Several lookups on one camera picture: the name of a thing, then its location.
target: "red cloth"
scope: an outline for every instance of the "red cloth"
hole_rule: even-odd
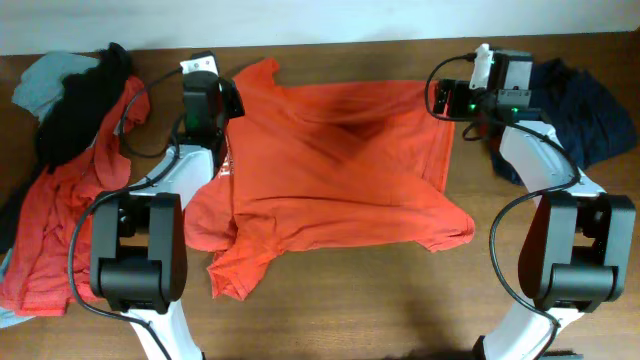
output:
[[[213,296],[245,299],[285,251],[471,240],[473,220],[443,195],[454,124],[426,112],[424,82],[285,88],[277,70],[268,59],[235,78],[247,115],[186,209],[187,244],[216,253]]]
[[[31,186],[20,212],[13,257],[0,284],[2,307],[17,315],[64,314],[73,298],[67,278],[71,234],[100,192],[127,185],[131,162],[120,155],[114,129],[125,106],[143,87],[140,79],[129,77],[118,103],[102,121],[94,146],[53,174],[45,169]],[[147,95],[138,97],[129,110],[125,131],[144,123],[149,109]],[[96,299],[89,288],[91,220],[82,227],[74,259],[76,284],[85,300]]]

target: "cable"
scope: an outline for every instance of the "cable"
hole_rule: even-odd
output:
[[[102,193],[98,198],[96,198],[90,205],[89,207],[84,211],[84,213],[82,213],[82,215],[80,216],[80,219],[78,219],[78,223],[76,225],[76,228],[73,231],[73,234],[71,235],[71,241],[69,243],[69,255],[67,257],[67,275],[69,277],[69,285],[71,286],[71,293],[73,294],[73,297],[76,299],[76,302],[78,302],[78,304],[80,304],[80,306],[82,306],[83,308],[85,308],[86,310],[100,315],[100,316],[104,316],[106,318],[109,319],[115,319],[115,320],[120,320],[120,321],[127,321],[127,322],[131,322],[134,324],[138,324],[140,326],[142,326],[145,330],[147,330],[147,332],[149,333],[149,335],[151,335],[151,337],[153,338],[153,340],[155,341],[155,343],[158,345],[158,347],[160,348],[160,351],[162,351],[162,353],[164,354],[164,356],[168,359],[171,360],[171,356],[169,355],[169,352],[167,351],[167,349],[164,347],[164,345],[162,344],[162,341],[160,341],[160,339],[158,338],[158,335],[155,333],[155,331],[151,328],[151,324],[147,323],[143,320],[140,319],[136,319],[133,317],[129,317],[129,316],[124,316],[124,315],[120,315],[120,314],[116,314],[116,313],[112,313],[112,312],[108,312],[102,309],[98,309],[96,307],[93,307],[89,304],[87,304],[82,297],[80,296],[80,293],[78,292],[78,288],[76,286],[76,282],[75,279],[73,277],[73,255],[75,252],[75,248],[76,248],[76,242],[78,240],[78,235],[80,234],[80,230],[82,229],[82,225],[84,224],[84,222],[87,220],[87,218],[89,217],[89,215],[91,215],[95,209],[100,206],[102,203],[111,200],[112,198],[115,198],[117,196],[120,196],[124,193],[130,192],[130,191],[137,191],[137,190],[142,190],[145,189],[147,187],[150,187],[154,184],[156,184],[158,181],[160,181],[163,177],[165,177],[170,171],[171,169],[175,166],[175,164],[178,162],[178,160],[180,159],[180,146],[178,144],[178,139],[177,139],[177,132],[178,132],[178,128],[180,126],[180,122],[185,118],[185,115],[180,115],[180,117],[178,118],[178,120],[175,121],[172,129],[171,129],[171,135],[170,135],[170,142],[175,146],[176,150],[173,154],[173,158],[171,159],[171,162],[169,163],[169,165],[167,165],[166,168],[164,168],[157,176],[155,176],[152,179],[148,179],[145,183],[139,184],[139,185],[132,185],[132,186],[128,186],[128,187],[124,187],[122,189],[119,190],[115,190],[112,192],[107,192],[107,193]]]
[[[118,124],[118,137],[120,138],[120,143],[122,144],[122,146],[125,147],[125,149],[127,149],[128,152],[130,152],[132,155],[141,157],[141,158],[145,158],[145,159],[153,159],[153,158],[157,158],[160,157],[162,155],[164,155],[165,151],[167,150],[167,147],[169,146],[169,142],[167,142],[167,144],[165,145],[165,147],[160,150],[157,153],[154,154],[143,154],[140,153],[136,150],[134,150],[131,145],[129,145],[129,143],[127,142],[127,139],[125,138],[124,135],[124,123],[125,120],[127,119],[127,115],[129,114],[129,109],[131,109],[131,106],[133,106],[133,104],[136,102],[136,100],[138,100],[138,97],[146,92],[149,92],[154,86],[158,85],[159,83],[163,82],[164,80],[172,77],[173,75],[176,74],[180,74],[182,73],[182,68],[177,68],[175,70],[171,70],[170,72],[162,75],[160,78],[152,81],[151,83],[149,83],[148,85],[145,85],[142,89],[140,89],[131,99],[131,101],[129,101],[129,104],[127,105],[127,107],[124,109],[124,112],[122,113],[122,117],[120,118],[120,123]]]
[[[509,204],[507,204],[504,208],[502,208],[502,210],[500,210],[500,212],[498,213],[498,215],[496,215],[495,219],[493,220],[493,224],[491,225],[491,230],[489,232],[489,253],[491,256],[491,264],[493,265],[493,270],[496,273],[496,276],[498,277],[498,280],[500,281],[500,284],[502,285],[502,287],[507,291],[507,293],[520,305],[522,305],[524,308],[526,308],[529,311],[532,311],[535,314],[538,314],[540,316],[543,316],[545,318],[547,318],[550,322],[551,322],[551,336],[549,337],[549,339],[547,340],[547,342],[545,343],[545,345],[542,347],[542,349],[538,352],[538,354],[536,355],[535,359],[539,359],[540,357],[542,357],[544,355],[544,353],[551,347],[551,344],[553,343],[553,341],[555,340],[556,336],[558,335],[558,330],[561,327],[560,322],[558,321],[558,319],[556,319],[553,315],[547,313],[546,311],[542,311],[537,309],[536,307],[532,306],[531,304],[529,304],[528,302],[526,302],[526,300],[524,300],[520,295],[518,295],[513,288],[509,285],[509,283],[507,282],[507,280],[505,279],[504,275],[502,274],[502,271],[500,270],[500,265],[498,264],[498,257],[496,255],[496,233],[498,231],[498,225],[500,224],[500,221],[502,221],[502,218],[514,207],[516,207],[517,205],[531,200],[537,196],[541,196],[544,194],[548,194],[550,192],[553,191],[559,191],[559,190],[564,190],[564,189],[568,189],[574,185],[576,185],[579,181],[580,181],[580,169],[578,168],[578,165],[576,164],[575,161],[573,161],[573,159],[571,159],[571,156],[569,156],[569,153],[566,152],[566,150],[558,145],[557,143],[555,143],[554,141],[552,141],[551,139],[549,139],[547,136],[545,135],[541,135],[539,133],[537,133],[536,131],[533,131],[527,127],[518,125],[518,124],[507,124],[505,122],[502,121],[498,121],[498,120],[494,120],[490,117],[486,117],[486,118],[471,118],[471,117],[463,117],[463,118],[450,118],[450,117],[446,117],[446,116],[442,116],[439,114],[435,114],[433,113],[433,111],[431,110],[431,105],[429,104],[429,91],[430,91],[430,85],[431,85],[431,80],[433,80],[434,75],[437,73],[437,71],[444,66],[445,64],[448,64],[452,61],[456,61],[456,60],[467,60],[467,61],[473,61],[475,59],[475,54],[474,53],[469,53],[466,55],[461,55],[461,56],[455,56],[449,59],[444,60],[443,62],[441,62],[440,64],[438,64],[438,66],[435,67],[435,69],[431,72],[431,74],[429,75],[429,78],[427,79],[427,84],[425,87],[425,103],[427,106],[427,111],[429,112],[429,114],[431,116],[433,116],[436,119],[442,120],[442,121],[451,121],[451,122],[469,122],[471,123],[471,125],[469,127],[467,127],[467,129],[465,129],[465,132],[463,134],[463,137],[465,138],[465,140],[468,141],[474,141],[477,140],[477,138],[467,138],[466,134],[469,132],[470,129],[477,127],[480,124],[489,124],[489,125],[496,125],[496,126],[500,126],[500,127],[511,127],[520,131],[523,131],[533,137],[538,138],[540,141],[544,142],[545,144],[551,146],[554,150],[556,150],[558,153],[560,153],[560,155],[562,155],[567,162],[569,163],[569,165],[571,166],[571,170],[574,174],[574,176],[571,178],[570,181],[568,181],[565,184],[561,184],[561,185],[557,185],[557,186],[552,186],[546,189],[541,189],[541,190],[537,190],[537,191],[533,191],[530,192],[528,194],[525,194],[523,196],[520,196],[518,198],[516,198],[515,200],[511,201]]]

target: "table surface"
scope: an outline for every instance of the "table surface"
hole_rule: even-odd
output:
[[[537,60],[563,58],[588,70],[640,125],[640,34],[561,35],[420,40],[340,45],[222,48],[222,73],[272,56],[283,85],[345,81],[425,80],[441,60],[473,51],[488,41],[527,50]],[[193,49],[135,51],[139,76],[151,81]],[[0,203],[35,163],[37,122],[11,104],[19,75],[39,56],[0,57]],[[468,78],[471,66],[451,64],[441,75]],[[171,121],[182,111],[180,79],[151,94],[152,114],[130,142],[151,152],[164,145]],[[189,276],[182,297],[191,334],[208,359],[380,359],[413,349],[425,353],[470,349],[512,303],[498,283],[488,253],[495,214],[524,189],[496,177],[480,143],[465,143],[457,129],[446,195],[475,220],[475,239],[430,254],[417,244],[288,253],[269,267],[244,302],[211,299],[206,266],[211,255],[188,251]],[[131,181],[157,163],[133,159]],[[640,149],[599,163],[586,172],[613,194],[640,204]],[[522,205],[503,221],[498,255],[507,279],[517,285],[517,259],[534,212]],[[640,353],[639,225],[636,224],[624,295],[572,324],[554,349],[575,349],[588,359],[636,359]],[[38,318],[0,331],[2,359],[140,359],[143,350],[129,325],[97,318],[77,305],[60,318]]]

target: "black cloth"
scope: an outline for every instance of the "black cloth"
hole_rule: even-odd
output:
[[[102,120],[118,102],[133,72],[131,57],[118,44],[100,50],[100,63],[84,74],[72,74],[62,80],[64,94],[36,132],[38,165],[27,181],[18,186],[0,208],[0,253],[13,247],[18,231],[20,210],[29,188],[40,173],[53,173],[80,155],[93,142]]]
[[[530,107],[544,110],[558,140],[582,169],[633,149],[637,133],[629,113],[586,71],[569,69],[560,59],[531,71]],[[522,180],[497,151],[494,171],[514,184]]]

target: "gray cloth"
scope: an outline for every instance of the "gray cloth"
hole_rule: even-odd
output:
[[[2,261],[2,265],[0,265],[0,283],[4,281],[4,274],[7,273],[12,251],[13,249],[7,252],[7,256],[5,256],[4,261]],[[17,325],[33,318],[34,316],[17,316],[13,311],[0,307],[0,329]]]
[[[62,98],[62,79],[70,74],[84,73],[98,66],[98,59],[65,52],[51,52],[33,63],[20,77],[21,83],[11,101],[37,116],[40,123]]]

